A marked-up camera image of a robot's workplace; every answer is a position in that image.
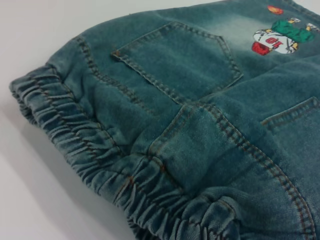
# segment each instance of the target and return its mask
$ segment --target back pocket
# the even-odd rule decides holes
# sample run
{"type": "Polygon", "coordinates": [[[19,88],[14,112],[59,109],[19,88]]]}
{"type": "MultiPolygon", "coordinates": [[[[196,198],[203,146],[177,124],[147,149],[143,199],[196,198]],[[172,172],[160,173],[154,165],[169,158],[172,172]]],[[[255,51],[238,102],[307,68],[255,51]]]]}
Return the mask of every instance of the back pocket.
{"type": "Polygon", "coordinates": [[[171,22],[112,53],[178,104],[242,77],[222,36],[171,22]]]}
{"type": "Polygon", "coordinates": [[[319,159],[320,102],[311,97],[261,122],[279,144],[299,159],[319,159]]]}

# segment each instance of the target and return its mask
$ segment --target white background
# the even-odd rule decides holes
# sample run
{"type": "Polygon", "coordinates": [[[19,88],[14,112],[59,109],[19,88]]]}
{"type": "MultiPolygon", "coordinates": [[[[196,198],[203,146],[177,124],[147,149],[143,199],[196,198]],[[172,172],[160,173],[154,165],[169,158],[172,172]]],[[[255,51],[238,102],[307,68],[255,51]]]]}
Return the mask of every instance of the white background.
{"type": "MultiPolygon", "coordinates": [[[[0,0],[0,239],[133,240],[123,213],[81,182],[31,126],[9,83],[101,22],[214,0],[0,0]]],[[[297,0],[320,14],[319,0],[297,0]]]]}

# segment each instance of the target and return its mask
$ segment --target red embroidery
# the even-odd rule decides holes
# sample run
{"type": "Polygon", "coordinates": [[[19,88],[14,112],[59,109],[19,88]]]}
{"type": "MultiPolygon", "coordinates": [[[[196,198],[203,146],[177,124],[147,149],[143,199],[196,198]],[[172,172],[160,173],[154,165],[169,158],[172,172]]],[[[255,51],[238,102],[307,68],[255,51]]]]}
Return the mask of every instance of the red embroidery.
{"type": "Polygon", "coordinates": [[[268,53],[270,53],[270,49],[263,45],[260,42],[255,41],[252,45],[252,50],[262,56],[267,55],[268,53]]]}

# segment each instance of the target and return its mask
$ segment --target blue denim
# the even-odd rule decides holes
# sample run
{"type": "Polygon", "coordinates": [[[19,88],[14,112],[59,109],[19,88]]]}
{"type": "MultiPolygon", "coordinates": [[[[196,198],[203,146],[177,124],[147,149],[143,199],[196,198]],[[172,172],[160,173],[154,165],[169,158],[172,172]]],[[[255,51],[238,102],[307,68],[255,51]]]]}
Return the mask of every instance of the blue denim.
{"type": "Polygon", "coordinates": [[[319,27],[291,0],[131,14],[10,89],[137,240],[316,240],[319,27]]]}

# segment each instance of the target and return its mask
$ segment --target denim pants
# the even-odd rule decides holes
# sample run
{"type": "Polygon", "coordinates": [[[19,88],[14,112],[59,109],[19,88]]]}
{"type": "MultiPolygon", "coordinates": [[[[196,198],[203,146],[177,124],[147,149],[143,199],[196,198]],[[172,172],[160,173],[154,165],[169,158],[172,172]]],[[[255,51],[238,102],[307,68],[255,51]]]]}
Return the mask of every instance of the denim pants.
{"type": "Polygon", "coordinates": [[[137,240],[316,240],[319,28],[291,0],[131,14],[10,90],[137,240]]]}

